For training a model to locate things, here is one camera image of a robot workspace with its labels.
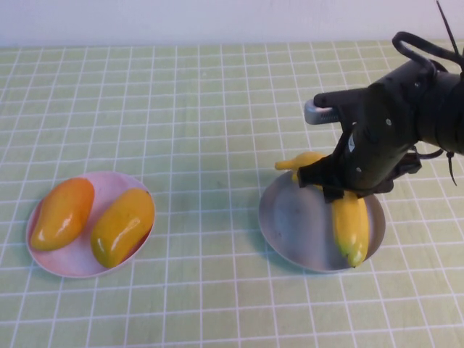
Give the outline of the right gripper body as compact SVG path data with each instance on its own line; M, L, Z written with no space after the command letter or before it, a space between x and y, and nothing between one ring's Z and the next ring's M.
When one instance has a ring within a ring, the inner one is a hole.
M360 115L349 136L337 173L343 187L362 195L388 193L396 166L418 141L413 102L416 77L390 73L364 89Z

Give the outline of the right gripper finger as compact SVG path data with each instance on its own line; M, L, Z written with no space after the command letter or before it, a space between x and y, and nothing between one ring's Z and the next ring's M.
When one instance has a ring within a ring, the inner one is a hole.
M338 199L344 198L344 190L339 188L323 187L323 196L325 203L332 203Z
M329 189L341 188L341 181L336 176L336 166L331 157L323 157L311 165L299 167L297 182L300 188L311 185Z

